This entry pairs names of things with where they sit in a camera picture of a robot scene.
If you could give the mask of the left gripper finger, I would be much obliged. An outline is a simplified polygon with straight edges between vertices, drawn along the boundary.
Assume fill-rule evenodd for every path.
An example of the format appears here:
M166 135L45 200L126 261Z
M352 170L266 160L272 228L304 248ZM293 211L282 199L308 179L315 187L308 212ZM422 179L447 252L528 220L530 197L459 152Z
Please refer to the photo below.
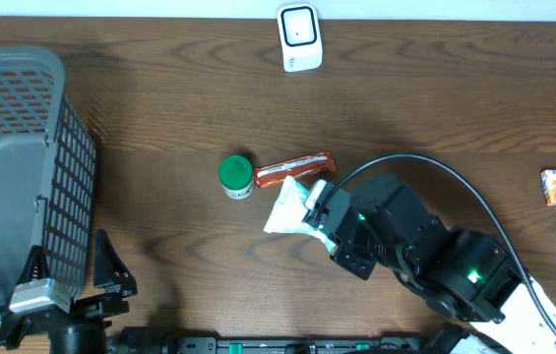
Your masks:
M93 286L122 298L138 294L135 277L121 261L104 229L95 232Z
M28 258L25 262L23 271L21 272L17 285L26 284L35 280L50 278L51 274L46 261L43 248L38 245L31 247Z

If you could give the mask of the red Top chocolate bar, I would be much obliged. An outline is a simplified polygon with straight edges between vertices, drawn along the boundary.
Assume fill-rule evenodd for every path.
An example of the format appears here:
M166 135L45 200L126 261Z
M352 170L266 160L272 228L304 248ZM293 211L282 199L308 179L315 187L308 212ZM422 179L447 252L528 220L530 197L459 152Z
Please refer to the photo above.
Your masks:
M300 178L321 172L336 173L337 164L326 150L268 166L256 167L254 182L260 189L282 184L287 177Z

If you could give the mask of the teal wet wipes pack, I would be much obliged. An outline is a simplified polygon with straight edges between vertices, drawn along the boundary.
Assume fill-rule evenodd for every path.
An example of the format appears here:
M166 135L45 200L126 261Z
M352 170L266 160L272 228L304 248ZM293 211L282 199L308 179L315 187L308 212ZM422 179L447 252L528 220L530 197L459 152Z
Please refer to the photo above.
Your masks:
M321 241L329 253L336 250L337 244L314 226L304 222L312 210L304 205L310 190L292 177L282 183L280 193L265 224L266 233L304 234Z

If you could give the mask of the green lid white jar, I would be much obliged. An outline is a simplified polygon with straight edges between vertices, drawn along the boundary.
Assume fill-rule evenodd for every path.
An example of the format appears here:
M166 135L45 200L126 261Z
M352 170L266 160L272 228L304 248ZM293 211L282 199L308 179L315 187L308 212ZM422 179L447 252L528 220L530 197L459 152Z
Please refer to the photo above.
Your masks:
M242 155L230 155L225 158L219 166L218 178L225 194L231 199L246 199L253 192L253 167Z

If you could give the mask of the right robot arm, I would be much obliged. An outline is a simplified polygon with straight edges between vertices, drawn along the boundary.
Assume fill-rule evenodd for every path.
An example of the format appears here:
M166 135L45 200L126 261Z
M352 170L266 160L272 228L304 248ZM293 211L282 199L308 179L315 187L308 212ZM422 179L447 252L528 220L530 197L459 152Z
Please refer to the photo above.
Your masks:
M512 353L556 353L556 307L490 234L447 227L392 174L350 194L317 181L305 206L336 247L332 260L362 280L376 266L433 311L488 335Z

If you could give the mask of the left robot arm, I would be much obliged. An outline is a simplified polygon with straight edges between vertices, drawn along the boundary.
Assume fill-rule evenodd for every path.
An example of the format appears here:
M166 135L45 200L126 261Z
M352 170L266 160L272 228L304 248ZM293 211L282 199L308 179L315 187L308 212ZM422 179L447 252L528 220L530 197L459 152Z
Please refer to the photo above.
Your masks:
M129 312L137 281L103 229L94 239L93 285L103 292L76 300L50 275L43 249L33 246L7 304L0 308L0 349L15 350L29 335L46 334L52 354L176 353L172 335L154 328L124 328L109 338L110 318Z

